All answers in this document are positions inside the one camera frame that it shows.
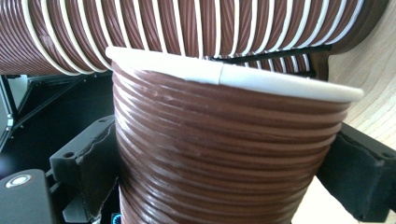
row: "brown paper cup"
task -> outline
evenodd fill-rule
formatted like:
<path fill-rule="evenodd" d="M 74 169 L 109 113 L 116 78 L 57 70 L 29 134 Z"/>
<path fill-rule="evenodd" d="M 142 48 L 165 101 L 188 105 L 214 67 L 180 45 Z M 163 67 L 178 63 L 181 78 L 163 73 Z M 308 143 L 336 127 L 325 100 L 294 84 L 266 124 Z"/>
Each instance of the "brown paper cup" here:
<path fill-rule="evenodd" d="M 290 224 L 349 107 L 113 67 L 123 223 Z"/>

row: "round button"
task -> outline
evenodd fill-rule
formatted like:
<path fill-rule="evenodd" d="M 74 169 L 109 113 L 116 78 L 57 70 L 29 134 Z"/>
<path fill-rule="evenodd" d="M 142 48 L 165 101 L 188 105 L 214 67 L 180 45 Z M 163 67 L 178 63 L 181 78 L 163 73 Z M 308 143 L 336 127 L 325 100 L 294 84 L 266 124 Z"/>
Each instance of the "round button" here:
<path fill-rule="evenodd" d="M 31 175 L 18 175 L 6 183 L 6 188 L 10 189 L 27 183 L 32 178 Z"/>

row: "cup rim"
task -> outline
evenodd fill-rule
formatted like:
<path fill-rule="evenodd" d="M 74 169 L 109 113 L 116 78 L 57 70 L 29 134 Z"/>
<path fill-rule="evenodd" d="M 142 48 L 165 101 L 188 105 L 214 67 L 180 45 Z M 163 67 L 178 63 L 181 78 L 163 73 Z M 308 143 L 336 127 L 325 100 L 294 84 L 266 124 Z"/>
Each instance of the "cup rim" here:
<path fill-rule="evenodd" d="M 364 95 L 361 89 L 325 81 L 162 52 L 108 47 L 106 56 L 129 74 L 147 70 L 187 81 L 336 103 L 356 102 Z"/>

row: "white stripe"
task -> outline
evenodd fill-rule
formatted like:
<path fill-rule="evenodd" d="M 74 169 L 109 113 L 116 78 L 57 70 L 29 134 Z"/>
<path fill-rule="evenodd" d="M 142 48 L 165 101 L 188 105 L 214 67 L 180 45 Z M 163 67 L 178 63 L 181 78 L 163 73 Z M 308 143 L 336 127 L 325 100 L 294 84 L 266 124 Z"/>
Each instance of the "white stripe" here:
<path fill-rule="evenodd" d="M 309 67 L 309 60 L 308 56 L 306 54 L 303 54 L 304 62 L 305 62 L 305 70 L 306 72 L 311 71 L 311 68 Z"/>
<path fill-rule="evenodd" d="M 186 50 L 184 48 L 183 31 L 181 29 L 180 10 L 178 9 L 178 0 L 173 0 L 173 3 L 174 3 L 174 11 L 175 11 L 178 47 L 180 48 L 181 55 L 186 56 Z"/>
<path fill-rule="evenodd" d="M 271 52 L 271 51 L 278 50 L 279 46 L 285 40 L 286 34 L 288 33 L 289 26 L 290 26 L 290 19 L 291 19 L 291 12 L 292 11 L 293 11 L 293 0 L 288 0 L 287 10 L 286 10 L 286 17 L 285 17 L 285 20 L 283 22 L 282 33 L 280 34 L 276 44 L 271 49 L 269 49 L 268 51 Z"/>
<path fill-rule="evenodd" d="M 82 68 L 78 67 L 75 63 L 73 63 L 73 61 L 69 58 L 66 52 L 64 52 L 64 49 L 62 48 L 62 45 L 59 42 L 58 37 L 55 34 L 55 31 L 53 30 L 52 23 L 50 22 L 50 14 L 47 6 L 47 0 L 41 0 L 41 12 L 43 13 L 44 23 L 46 24 L 49 37 L 51 38 L 53 45 L 59 51 L 59 53 L 61 54 L 62 58 L 64 58 L 66 63 L 69 64 L 72 68 L 79 71 L 80 73 L 83 74 L 92 73 L 92 71 L 85 71 Z"/>
<path fill-rule="evenodd" d="M 145 50 L 149 50 L 149 44 L 142 22 L 142 15 L 140 14 L 139 0 L 134 0 L 134 14 L 136 15 L 137 29 L 139 30 L 140 38 L 142 39 L 143 48 Z"/>
<path fill-rule="evenodd" d="M 168 50 L 165 44 L 165 38 L 163 37 L 163 25 L 161 24 L 161 16 L 160 16 L 160 9 L 158 7 L 158 0 L 152 0 L 152 6 L 154 10 L 154 18 L 155 24 L 157 26 L 157 33 L 158 37 L 160 38 L 161 49 L 164 53 L 167 53 Z"/>
<path fill-rule="evenodd" d="M 282 72 L 288 73 L 288 70 L 286 69 L 286 65 L 285 65 L 285 59 L 279 58 L 279 60 L 280 60 L 280 65 L 282 65 Z"/>
<path fill-rule="evenodd" d="M 81 22 L 82 22 L 82 27 L 85 31 L 85 36 L 87 36 L 88 42 L 90 42 L 91 48 L 93 52 L 95 53 L 97 59 L 108 69 L 111 69 L 110 64 L 106 62 L 106 60 L 103 58 L 101 53 L 99 52 L 99 49 L 96 47 L 95 41 L 93 40 L 91 31 L 90 31 L 90 26 L 88 25 L 87 22 L 87 16 L 85 15 L 85 10 L 84 10 L 84 0 L 78 0 L 78 11 L 79 11 L 79 16 L 81 17 Z"/>
<path fill-rule="evenodd" d="M 341 4 L 340 7 L 338 8 L 338 12 L 337 15 L 334 18 L 334 22 L 332 23 L 332 27 L 330 28 L 330 31 L 323 36 L 323 38 L 321 40 L 319 40 L 316 44 L 314 44 L 313 46 L 318 46 L 323 44 L 324 42 L 326 42 L 330 36 L 334 33 L 335 29 L 338 26 L 338 23 L 340 23 L 341 18 L 343 18 L 343 13 L 344 10 L 346 8 L 346 4 L 347 4 L 347 0 L 341 0 Z"/>
<path fill-rule="evenodd" d="M 261 61 L 257 61 L 256 64 L 257 64 L 257 68 L 262 70 L 262 62 Z"/>
<path fill-rule="evenodd" d="M 60 1 L 61 4 L 61 12 L 62 12 L 62 19 L 64 20 L 64 26 L 66 27 L 67 34 L 70 38 L 70 41 L 72 42 L 73 47 L 75 48 L 76 52 L 78 53 L 78 56 L 86 63 L 93 71 L 95 72 L 100 72 L 103 73 L 106 71 L 106 69 L 100 69 L 97 68 L 95 65 L 93 65 L 90 60 L 85 56 L 84 51 L 81 49 L 79 46 L 79 43 L 76 39 L 76 36 L 74 35 L 72 26 L 70 24 L 69 16 L 67 14 L 67 9 L 66 9 L 66 2 L 65 0 Z"/>
<path fill-rule="evenodd" d="M 311 42 L 315 39 L 315 37 L 317 37 L 317 35 L 318 35 L 318 33 L 319 33 L 319 31 L 320 31 L 322 25 L 323 25 L 324 19 L 326 18 L 326 14 L 327 14 L 327 11 L 328 11 L 328 9 L 329 9 L 329 1 L 330 1 L 330 0 L 323 0 L 322 8 L 321 8 L 321 11 L 320 11 L 320 16 L 319 16 L 319 18 L 318 18 L 317 25 L 315 26 L 314 32 L 313 32 L 313 33 L 311 34 L 311 36 L 309 36 L 309 38 L 308 38 L 307 40 L 305 40 L 305 42 L 304 42 L 302 45 L 300 45 L 298 48 L 301 48 L 301 49 L 302 49 L 302 48 L 305 48 L 306 46 L 308 46 L 308 45 L 311 44 Z"/>
<path fill-rule="evenodd" d="M 339 41 L 341 38 L 343 38 L 349 32 L 350 28 L 352 28 L 352 25 L 355 23 L 356 19 L 359 16 L 362 6 L 363 6 L 363 0 L 359 0 L 358 4 L 356 5 L 355 11 L 353 12 L 352 17 L 351 17 L 349 23 L 347 24 L 346 28 L 343 30 L 343 32 L 341 32 L 341 34 L 339 36 L 337 36 L 334 40 L 332 40 L 326 44 L 333 44 L 333 43 Z"/>
<path fill-rule="evenodd" d="M 296 57 L 294 55 L 291 55 L 291 62 L 293 63 L 294 73 L 298 73 L 298 64 L 297 64 Z"/>
<path fill-rule="evenodd" d="M 265 36 L 264 39 L 262 40 L 262 45 L 255 51 L 255 53 L 262 53 L 262 51 L 265 49 L 265 47 L 268 44 L 268 40 L 270 39 L 272 27 L 273 27 L 273 22 L 274 22 L 274 12 L 275 12 L 275 0 L 269 0 L 268 1 L 268 22 L 267 22 L 267 27 L 265 29 Z"/>
<path fill-rule="evenodd" d="M 301 17 L 300 26 L 298 27 L 296 35 L 291 40 L 291 42 L 283 49 L 291 49 L 291 48 L 293 48 L 294 45 L 297 43 L 297 41 L 300 39 L 300 37 L 303 34 L 303 31 L 305 29 L 306 22 L 308 21 L 309 9 L 310 8 L 311 8 L 311 0 L 305 0 L 303 16 Z"/>
<path fill-rule="evenodd" d="M 250 23 L 250 36 L 247 41 L 247 47 L 242 55 L 246 55 L 250 52 L 251 46 L 253 45 L 254 35 L 256 34 L 256 24 L 257 24 L 257 0 L 252 0 L 251 2 L 251 23 Z"/>
<path fill-rule="evenodd" d="M 220 55 L 221 48 L 221 5 L 220 0 L 215 0 L 215 12 L 216 12 L 216 49 L 214 57 L 217 58 Z"/>
<path fill-rule="evenodd" d="M 272 62 L 272 59 L 268 59 L 268 64 L 270 65 L 270 70 L 271 70 L 271 72 L 274 72 L 274 64 L 273 64 L 273 62 Z"/>
<path fill-rule="evenodd" d="M 107 45 L 109 47 L 113 47 L 113 41 L 111 41 L 110 34 L 108 33 L 106 21 L 105 21 L 105 14 L 103 13 L 103 6 L 102 6 L 102 0 L 96 0 L 96 11 L 99 16 L 99 23 L 100 27 L 102 28 L 103 35 L 105 36 L 105 40 L 107 42 Z"/>
<path fill-rule="evenodd" d="M 238 46 L 239 38 L 239 0 L 233 0 L 233 48 L 231 49 L 230 56 L 235 55 L 236 47 Z"/>
<path fill-rule="evenodd" d="M 41 42 L 38 39 L 37 34 L 35 33 L 35 28 L 33 26 L 32 18 L 30 17 L 30 12 L 29 12 L 29 0 L 22 0 L 21 4 L 22 4 L 23 17 L 27 29 L 29 30 L 30 36 L 32 37 L 33 42 L 35 43 L 35 46 L 37 47 L 38 51 L 40 51 L 40 53 L 44 56 L 44 58 L 47 59 L 47 61 L 61 73 L 67 74 L 69 76 L 78 75 L 78 73 L 72 73 L 64 70 L 59 64 L 57 64 L 55 61 L 52 60 L 52 58 L 48 55 L 44 47 L 41 45 Z"/>
<path fill-rule="evenodd" d="M 132 48 L 131 42 L 129 41 L 128 34 L 126 33 L 125 22 L 123 20 L 121 2 L 120 2 L 120 0 L 116 0 L 116 1 L 114 1 L 114 4 L 116 5 L 117 20 L 119 21 L 121 34 L 122 34 L 122 38 L 124 40 L 125 46 L 128 49 L 131 49 Z"/>
<path fill-rule="evenodd" d="M 195 5 L 195 21 L 197 24 L 197 39 L 198 39 L 198 58 L 204 57 L 204 40 L 202 30 L 202 17 L 200 0 L 194 0 Z"/>

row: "ribbed cup surface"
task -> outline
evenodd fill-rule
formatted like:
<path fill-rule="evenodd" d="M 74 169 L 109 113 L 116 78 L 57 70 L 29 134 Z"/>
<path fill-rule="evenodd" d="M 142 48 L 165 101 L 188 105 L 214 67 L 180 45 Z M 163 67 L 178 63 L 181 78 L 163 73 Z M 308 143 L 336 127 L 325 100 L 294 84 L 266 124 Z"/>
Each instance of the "ribbed cup surface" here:
<path fill-rule="evenodd" d="M 113 67 L 122 223 L 290 224 L 349 107 Z"/>

